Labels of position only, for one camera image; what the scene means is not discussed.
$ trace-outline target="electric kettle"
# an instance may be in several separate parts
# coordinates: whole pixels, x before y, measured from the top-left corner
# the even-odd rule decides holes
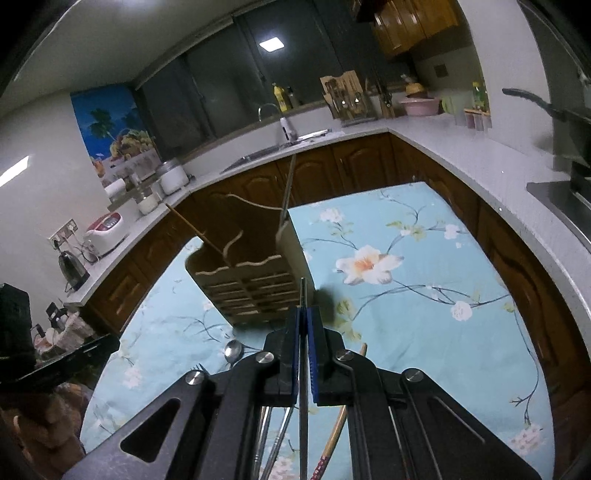
[[[64,250],[62,252],[55,240],[54,245],[56,246],[56,250],[60,253],[59,263],[61,273],[66,278],[66,281],[72,286],[73,290],[77,291],[84,282],[88,280],[90,274],[72,252],[69,250]]]

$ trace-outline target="wooden chopstick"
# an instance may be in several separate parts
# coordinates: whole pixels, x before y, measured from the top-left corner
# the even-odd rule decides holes
[[[365,356],[368,351],[368,344],[363,343],[361,345],[361,350],[359,351],[360,355]],[[329,441],[326,442],[326,446],[324,447],[324,452],[322,452],[322,456],[318,461],[318,465],[316,465],[316,469],[312,474],[310,480],[320,480],[324,475],[326,467],[329,464],[330,458],[332,457],[333,452],[335,451],[335,447],[337,442],[339,441],[340,433],[343,431],[343,427],[345,426],[345,420],[347,419],[347,407],[345,405],[341,406],[339,410],[339,416],[336,419],[335,426],[333,427],[332,432],[330,432]]]

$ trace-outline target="white canister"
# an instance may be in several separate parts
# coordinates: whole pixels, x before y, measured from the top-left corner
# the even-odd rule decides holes
[[[189,183],[189,177],[176,158],[160,165],[156,169],[156,175],[160,179],[160,186],[166,195],[176,192],[180,187]]]

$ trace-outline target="wall poster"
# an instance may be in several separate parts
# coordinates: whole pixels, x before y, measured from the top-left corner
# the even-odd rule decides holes
[[[109,85],[70,95],[82,140],[103,187],[137,173],[146,179],[161,164],[131,91]]]

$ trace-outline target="pan handle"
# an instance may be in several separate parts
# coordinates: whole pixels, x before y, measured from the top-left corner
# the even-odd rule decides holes
[[[543,101],[535,93],[528,92],[527,90],[521,90],[519,88],[503,88],[501,91],[505,95],[525,98],[530,102],[534,102],[536,105],[542,107],[546,111],[546,113],[548,113],[548,115],[550,115],[552,118],[556,118],[556,120],[560,120],[562,122],[566,120],[566,114],[563,110],[558,110],[554,108],[551,103]]]

